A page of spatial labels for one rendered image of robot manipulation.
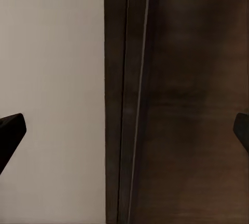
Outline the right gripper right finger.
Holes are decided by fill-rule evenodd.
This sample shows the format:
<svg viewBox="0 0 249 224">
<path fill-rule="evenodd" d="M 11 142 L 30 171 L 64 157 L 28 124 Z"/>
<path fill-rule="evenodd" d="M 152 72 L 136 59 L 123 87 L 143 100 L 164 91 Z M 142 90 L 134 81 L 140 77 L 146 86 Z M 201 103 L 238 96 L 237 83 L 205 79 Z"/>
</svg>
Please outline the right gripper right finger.
<svg viewBox="0 0 249 224">
<path fill-rule="evenodd" d="M 243 113 L 237 114 L 233 125 L 233 132 L 249 154 L 249 115 Z"/>
</svg>

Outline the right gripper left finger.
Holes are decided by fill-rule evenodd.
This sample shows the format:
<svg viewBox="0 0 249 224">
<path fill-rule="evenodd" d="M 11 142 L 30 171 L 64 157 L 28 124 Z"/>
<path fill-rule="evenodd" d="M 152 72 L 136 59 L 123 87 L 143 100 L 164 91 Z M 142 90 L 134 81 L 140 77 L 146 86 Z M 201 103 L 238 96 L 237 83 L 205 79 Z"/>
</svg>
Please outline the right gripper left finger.
<svg viewBox="0 0 249 224">
<path fill-rule="evenodd" d="M 0 119 L 0 174 L 26 133 L 24 116 L 21 113 Z"/>
</svg>

